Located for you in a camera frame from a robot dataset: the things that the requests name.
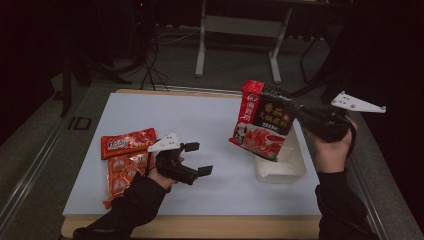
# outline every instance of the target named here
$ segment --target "table surface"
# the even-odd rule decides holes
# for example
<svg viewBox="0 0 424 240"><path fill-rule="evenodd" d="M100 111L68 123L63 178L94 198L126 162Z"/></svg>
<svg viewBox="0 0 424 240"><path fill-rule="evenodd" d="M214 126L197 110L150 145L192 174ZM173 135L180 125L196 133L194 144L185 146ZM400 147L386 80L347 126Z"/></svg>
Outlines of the table surface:
<svg viewBox="0 0 424 240"><path fill-rule="evenodd" d="M100 137L153 127L158 138L176 132L181 142L200 143L198 151L182 153L184 165L214 168L210 176L197 179L192 186L175 185L158 217L136 228L133 236L317 237L320 212L314 189L318 179L300 126L296 122L307 173L292 184L261 183L255 176L254 155L228 141L240 103L240 96L230 95L134 90L112 93L65 206L62 234L71 236L75 228L107 212L102 205L107 166L100 160Z"/></svg>

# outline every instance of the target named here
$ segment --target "snack bag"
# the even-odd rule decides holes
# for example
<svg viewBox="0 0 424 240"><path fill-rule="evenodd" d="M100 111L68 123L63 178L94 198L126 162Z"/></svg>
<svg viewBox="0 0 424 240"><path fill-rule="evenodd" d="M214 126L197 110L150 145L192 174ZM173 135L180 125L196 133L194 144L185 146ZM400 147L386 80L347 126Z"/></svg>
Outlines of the snack bag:
<svg viewBox="0 0 424 240"><path fill-rule="evenodd" d="M139 172L144 175L147 167L155 167L154 154L147 150L112 156L107 159L108 197L103 201L106 209L111 207L111 202L116 197L121 197L130 185L134 176Z"/></svg>
<svg viewBox="0 0 424 240"><path fill-rule="evenodd" d="M123 153L146 150L156 141L156 134L153 128L127 133L118 136L101 137L101 158L107 159Z"/></svg>
<svg viewBox="0 0 424 240"><path fill-rule="evenodd" d="M287 94L281 89L255 80L242 88L238 121L230 142L261 158L278 161L294 117L287 111Z"/></svg>

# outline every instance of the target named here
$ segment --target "food package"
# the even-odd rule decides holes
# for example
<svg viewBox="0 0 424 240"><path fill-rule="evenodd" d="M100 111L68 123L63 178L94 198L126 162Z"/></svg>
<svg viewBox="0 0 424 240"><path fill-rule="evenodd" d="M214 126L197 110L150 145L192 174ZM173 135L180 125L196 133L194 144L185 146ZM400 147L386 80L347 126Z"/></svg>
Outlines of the food package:
<svg viewBox="0 0 424 240"><path fill-rule="evenodd" d="M277 162L285 138L293 124L287 93L256 80L247 80L233 136L229 139L259 157Z"/></svg>
<svg viewBox="0 0 424 240"><path fill-rule="evenodd" d="M111 156L123 153L146 150L156 141L156 134L153 128L131 132L118 136L101 137L101 158L107 159Z"/></svg>
<svg viewBox="0 0 424 240"><path fill-rule="evenodd" d="M147 150L109 157L107 159L108 197L103 201L105 208L110 208L112 200L122 196L137 172L144 175L147 168L154 167L154 154L149 156Z"/></svg>
<svg viewBox="0 0 424 240"><path fill-rule="evenodd" d="M101 138L101 159L107 161L108 196L103 201L106 209L113 199L122 196L137 172L144 175L147 168L155 167L154 154L147 152L155 142L153 128Z"/></svg>

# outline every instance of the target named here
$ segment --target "black wire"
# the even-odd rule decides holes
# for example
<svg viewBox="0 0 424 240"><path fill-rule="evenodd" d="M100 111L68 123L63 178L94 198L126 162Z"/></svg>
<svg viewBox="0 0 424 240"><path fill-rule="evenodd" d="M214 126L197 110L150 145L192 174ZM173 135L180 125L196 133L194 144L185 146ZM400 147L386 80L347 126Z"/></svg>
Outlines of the black wire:
<svg viewBox="0 0 424 240"><path fill-rule="evenodd" d="M346 158L349 158L349 156L352 154L353 149L355 148L355 142L356 142L356 128L355 126L353 126L353 124L349 121L346 120L349 124L349 129L350 129L350 133L351 133L351 142L350 142L350 146L349 146L349 150L347 152L347 156Z"/></svg>
<svg viewBox="0 0 424 240"><path fill-rule="evenodd" d="M124 66L124 67L121 67L121 68L109 69L109 71L117 73L117 74L127 73L131 70L136 69L137 67L140 67L143 63L143 61L141 59L142 59L142 57L138 56L133 60L133 62L131 64Z"/></svg>
<svg viewBox="0 0 424 240"><path fill-rule="evenodd" d="M153 60L150 62L150 65L149 65L149 63L148 63L148 61L147 61L147 59L146 59L146 66L147 66L147 72L146 72L146 74L144 75L144 77L143 77L143 80L142 80L142 83L141 83L141 90L143 90L143 87L144 87L144 83L145 83L145 81L146 81L146 78L147 78L147 76L149 76L149 78L150 78L150 83L153 85L153 90L156 90L155 89L155 83L154 83L154 81L153 81L153 78L152 78L152 74L151 74L151 72L152 72L152 70L156 73L156 75L157 75L157 77L159 78L159 81L160 81L160 84L162 84L164 87L165 87L165 89L167 90L167 91L169 91L169 89L168 89L168 87L166 86L166 84L165 83L167 83L168 82L168 80L169 80L169 76L168 75L166 75L165 73L162 73L162 72L159 72L157 69L156 69L156 67L155 67L155 62L156 62L156 60L157 60L157 51L152 47L152 46L150 46L150 49L153 51L153 53L154 53L154 57L153 57ZM161 78L161 76L159 75L159 74L162 74L162 75L164 75L165 77L166 77L166 80L165 81L163 81L162 80L162 78Z"/></svg>
<svg viewBox="0 0 424 240"><path fill-rule="evenodd" d="M152 153L149 152L149 154L147 155L147 165L146 165L146 170L144 171L144 176L147 177L147 175L149 175L150 173L150 159L152 158Z"/></svg>
<svg viewBox="0 0 424 240"><path fill-rule="evenodd" d="M311 80L309 80L309 84L308 85L306 85L305 87L303 87L301 89L298 89L298 90L296 90L294 92L291 92L289 94L290 94L290 96L292 96L294 98L300 97L300 96L302 96L302 95L304 95L304 94L306 94L306 93L308 93L308 92L310 92L312 90L315 90L315 89L317 89L317 88L319 88L321 86L324 86L324 85L327 85L327 84L331 83L332 81L336 80L337 77L339 77L339 76L338 75L333 75L333 76L329 76L325 80L318 81L318 80L316 80L316 75L315 75Z"/></svg>

